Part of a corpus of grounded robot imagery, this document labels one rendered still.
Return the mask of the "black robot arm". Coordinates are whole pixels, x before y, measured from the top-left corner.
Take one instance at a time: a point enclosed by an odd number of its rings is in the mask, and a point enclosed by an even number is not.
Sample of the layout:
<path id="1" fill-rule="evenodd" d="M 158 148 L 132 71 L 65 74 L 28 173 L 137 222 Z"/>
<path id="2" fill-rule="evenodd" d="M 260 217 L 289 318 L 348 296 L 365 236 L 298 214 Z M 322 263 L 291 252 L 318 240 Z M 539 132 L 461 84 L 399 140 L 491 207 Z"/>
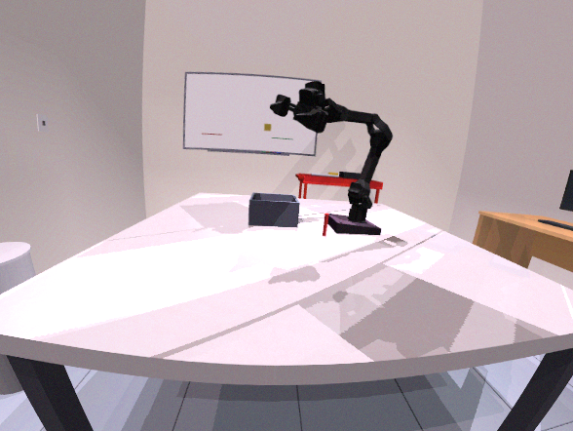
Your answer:
<path id="1" fill-rule="evenodd" d="M 348 189 L 349 204 L 352 207 L 348 219 L 353 222 L 367 223 L 366 215 L 371 209 L 369 183 L 375 173 L 382 151 L 389 146 L 393 136 L 388 125 L 375 113 L 352 111 L 336 104 L 331 98 L 325 98 L 325 84 L 313 81 L 305 84 L 305 89 L 299 90 L 299 102 L 309 105 L 311 110 L 317 107 L 328 112 L 327 123 L 355 122 L 365 123 L 370 135 L 370 149 L 363 165 L 359 179 L 352 182 Z M 373 124 L 379 130 L 374 129 Z"/>

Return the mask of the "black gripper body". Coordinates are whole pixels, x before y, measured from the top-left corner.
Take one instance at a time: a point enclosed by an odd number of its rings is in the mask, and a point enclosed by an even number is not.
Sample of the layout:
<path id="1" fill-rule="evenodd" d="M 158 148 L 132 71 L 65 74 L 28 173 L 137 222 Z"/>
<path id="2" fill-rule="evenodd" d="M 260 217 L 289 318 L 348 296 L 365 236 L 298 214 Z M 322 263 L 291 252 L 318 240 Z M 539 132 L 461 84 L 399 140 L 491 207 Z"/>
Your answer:
<path id="1" fill-rule="evenodd" d="M 311 107 L 309 105 L 306 105 L 306 104 L 301 103 L 299 101 L 297 102 L 297 104 L 299 104 L 299 105 L 295 105 L 295 104 L 291 103 L 290 98 L 283 96 L 283 95 L 278 94 L 276 102 L 278 100 L 278 96 L 282 96 L 282 97 L 286 98 L 286 103 L 284 106 L 282 117 L 286 117 L 288 111 L 291 111 L 291 112 L 293 112 L 293 115 L 294 115 L 293 120 L 295 120 L 294 118 L 295 118 L 296 114 L 309 113 L 311 111 Z M 293 108 L 293 107 L 295 107 L 295 108 Z M 328 119 L 328 112 L 323 111 L 323 110 L 319 109 L 318 107 L 317 107 L 317 109 L 321 111 L 321 118 L 320 118 L 319 124 L 317 126 L 317 129 L 315 130 L 315 133 L 321 134 L 325 130 L 325 125 L 326 125 L 326 122 Z"/>

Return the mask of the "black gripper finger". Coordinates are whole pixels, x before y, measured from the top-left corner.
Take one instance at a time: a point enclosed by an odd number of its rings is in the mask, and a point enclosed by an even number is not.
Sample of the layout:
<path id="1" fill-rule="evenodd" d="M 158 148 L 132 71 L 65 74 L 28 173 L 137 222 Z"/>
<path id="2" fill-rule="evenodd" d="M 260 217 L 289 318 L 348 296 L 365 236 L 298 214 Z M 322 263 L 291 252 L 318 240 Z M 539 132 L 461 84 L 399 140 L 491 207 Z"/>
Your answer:
<path id="1" fill-rule="evenodd" d="M 315 131 L 321 118 L 321 111 L 313 108 L 309 113 L 299 113 L 295 115 L 295 120 L 311 131 Z"/>
<path id="2" fill-rule="evenodd" d="M 282 117 L 285 103 L 286 103 L 286 98 L 282 97 L 282 96 L 278 96 L 277 102 L 271 104 L 270 108 L 275 112 L 275 114 Z"/>

